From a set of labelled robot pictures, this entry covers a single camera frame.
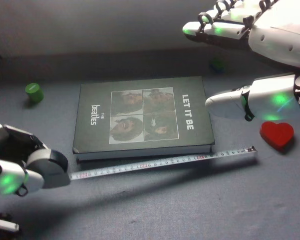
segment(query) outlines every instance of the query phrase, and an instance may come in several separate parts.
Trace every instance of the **green bottle cap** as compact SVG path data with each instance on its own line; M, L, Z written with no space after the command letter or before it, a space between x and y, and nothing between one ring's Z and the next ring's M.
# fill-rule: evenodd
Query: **green bottle cap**
M25 92L32 102L40 102L44 98L43 92L37 83L30 83L25 87Z

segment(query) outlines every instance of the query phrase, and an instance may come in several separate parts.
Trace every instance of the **table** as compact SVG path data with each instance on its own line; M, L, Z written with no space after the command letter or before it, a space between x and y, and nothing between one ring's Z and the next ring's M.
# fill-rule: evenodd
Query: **table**
M226 62L225 74L208 70L208 54ZM81 83L203 75L206 95L254 78L281 73L250 55L217 48L86 54L0 60L0 122L34 133L77 165L72 142ZM45 94L34 107L24 88L38 82ZM211 116L214 151L254 145L257 161L178 165L75 181L24 198L0 196L26 240L300 240L300 120L296 145L278 154L259 135L261 121Z

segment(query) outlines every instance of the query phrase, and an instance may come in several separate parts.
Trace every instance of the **background wall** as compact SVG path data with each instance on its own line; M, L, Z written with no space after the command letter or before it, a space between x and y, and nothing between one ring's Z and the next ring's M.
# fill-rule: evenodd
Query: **background wall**
M2 57L197 47L182 34L215 0L0 0Z

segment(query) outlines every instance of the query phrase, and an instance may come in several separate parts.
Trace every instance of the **red heart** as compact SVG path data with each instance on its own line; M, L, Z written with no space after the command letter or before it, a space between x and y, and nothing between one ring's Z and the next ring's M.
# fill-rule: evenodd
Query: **red heart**
M283 151L284 147L293 139L294 129L288 123L273 123L266 121L260 129L261 137L273 148Z

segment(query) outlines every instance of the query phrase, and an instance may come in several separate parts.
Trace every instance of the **book cover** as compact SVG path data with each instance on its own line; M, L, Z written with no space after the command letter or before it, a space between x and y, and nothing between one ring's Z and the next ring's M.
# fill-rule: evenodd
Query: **book cover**
M208 151L205 100L200 76L82 84L73 153L93 160Z

